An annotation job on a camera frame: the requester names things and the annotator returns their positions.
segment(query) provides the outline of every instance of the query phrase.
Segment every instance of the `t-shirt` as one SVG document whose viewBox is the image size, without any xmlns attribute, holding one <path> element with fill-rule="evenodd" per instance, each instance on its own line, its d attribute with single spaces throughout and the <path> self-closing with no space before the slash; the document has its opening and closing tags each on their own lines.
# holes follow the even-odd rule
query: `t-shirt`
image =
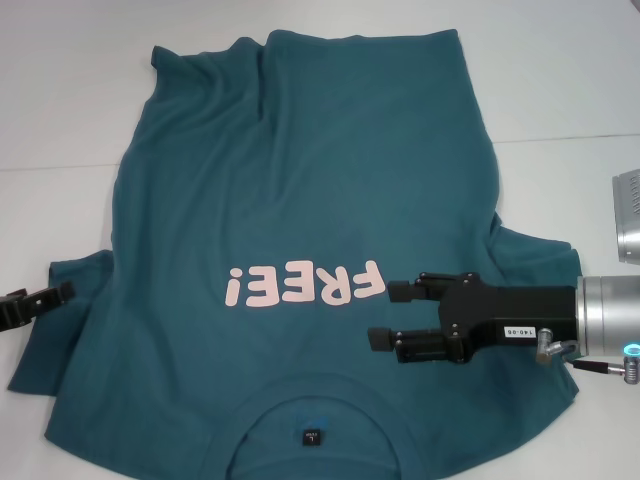
<svg viewBox="0 0 640 480">
<path fill-rule="evenodd" d="M 522 445 L 572 402 L 560 362 L 492 347 L 398 364 L 368 327 L 421 271 L 575 285 L 566 243 L 503 228 L 456 31 L 153 51 L 120 166 L 113 253 L 56 263 L 11 388 L 57 395 L 46 437 L 142 479 L 425 480 Z M 318 435 L 313 446 L 308 434 Z"/>
</svg>

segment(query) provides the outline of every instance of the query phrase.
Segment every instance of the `white surface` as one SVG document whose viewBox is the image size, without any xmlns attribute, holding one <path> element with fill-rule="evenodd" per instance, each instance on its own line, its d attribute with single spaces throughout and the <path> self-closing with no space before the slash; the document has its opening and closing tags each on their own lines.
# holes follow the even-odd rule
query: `white surface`
<svg viewBox="0 0 640 480">
<path fill-rule="evenodd" d="M 276 28 L 324 37 L 457 28 L 499 142 L 505 225 L 570 241 L 586 274 L 640 274 L 617 261 L 611 195 L 613 175 L 640 167 L 640 13 L 627 0 L 5 0 L 0 292 L 44 287 L 51 260 L 109 246 L 114 165 L 153 88 L 153 45 L 219 50 L 239 36 L 263 42 Z M 70 166 L 79 168 L 60 168 Z M 28 334 L 0 335 L 0 385 Z M 575 405 L 543 434 L 456 478 L 631 476 L 640 387 L 574 376 Z M 43 439 L 51 404 L 0 393 L 0 478 L 122 478 Z"/>
</svg>

